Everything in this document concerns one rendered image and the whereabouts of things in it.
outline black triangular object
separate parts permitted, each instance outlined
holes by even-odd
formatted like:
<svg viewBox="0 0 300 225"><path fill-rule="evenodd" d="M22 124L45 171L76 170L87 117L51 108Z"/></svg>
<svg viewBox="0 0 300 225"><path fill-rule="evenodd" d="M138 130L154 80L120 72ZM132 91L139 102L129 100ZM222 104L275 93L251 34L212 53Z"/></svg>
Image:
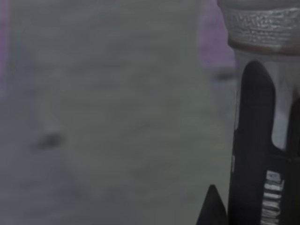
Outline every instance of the black triangular object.
<svg viewBox="0 0 300 225"><path fill-rule="evenodd" d="M211 185L196 225L227 225L226 209L215 185Z"/></svg>

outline blurry background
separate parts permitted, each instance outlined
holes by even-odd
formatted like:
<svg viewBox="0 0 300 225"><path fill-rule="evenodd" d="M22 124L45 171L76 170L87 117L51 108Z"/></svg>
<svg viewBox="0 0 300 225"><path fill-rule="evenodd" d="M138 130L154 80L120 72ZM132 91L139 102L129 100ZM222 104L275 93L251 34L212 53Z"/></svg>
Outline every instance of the blurry background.
<svg viewBox="0 0 300 225"><path fill-rule="evenodd" d="M23 133L63 136L50 151L99 216L82 224L194 225L209 184L227 201L235 81L201 69L200 14L199 0L10 1L6 101L31 109Z"/></svg>

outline brown band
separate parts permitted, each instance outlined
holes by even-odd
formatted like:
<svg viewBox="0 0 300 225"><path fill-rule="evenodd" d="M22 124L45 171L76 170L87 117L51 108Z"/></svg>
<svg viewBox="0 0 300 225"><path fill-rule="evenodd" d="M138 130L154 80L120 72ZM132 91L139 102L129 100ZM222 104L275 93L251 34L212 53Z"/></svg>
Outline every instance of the brown band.
<svg viewBox="0 0 300 225"><path fill-rule="evenodd" d="M280 48L276 49L273 46L257 46L250 45L241 42L234 41L232 39L228 39L228 44L231 48L261 54L261 55L288 55L288 56L300 56L300 45L284 45Z"/></svg>

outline gray surface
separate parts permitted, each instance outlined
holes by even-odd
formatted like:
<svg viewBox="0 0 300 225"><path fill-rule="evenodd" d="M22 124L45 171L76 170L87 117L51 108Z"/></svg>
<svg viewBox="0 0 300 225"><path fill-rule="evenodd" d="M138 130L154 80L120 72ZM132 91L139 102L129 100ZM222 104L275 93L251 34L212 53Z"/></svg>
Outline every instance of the gray surface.
<svg viewBox="0 0 300 225"><path fill-rule="evenodd" d="M58 203L73 216L90 217L81 224L192 225L211 183L226 202L231 136L212 104L209 78L198 67L197 13L195 0L12 1L9 78L18 85L11 84L4 97L14 102L14 117L3 111L1 118L8 123L7 135L9 124L18 126L14 139L7 138L19 143L13 155L18 160L11 160L13 172L6 173L16 174L6 191L14 188L18 202L8 201L22 203L26 211L34 201L19 194L19 182L41 181L59 165L47 185L54 188L63 180L70 188L66 195L72 189L81 193ZM37 89L24 95L19 90L26 85ZM59 152L37 157L16 141L27 143L56 127L66 137ZM35 167L23 171L20 165ZM68 171L76 176L65 176ZM30 188L24 196L38 190ZM49 198L45 191L37 201ZM94 207L98 218L70 202ZM19 213L7 210L10 218ZM47 219L51 210L43 213L39 224L59 224ZM62 210L60 220L68 215Z"/></svg>

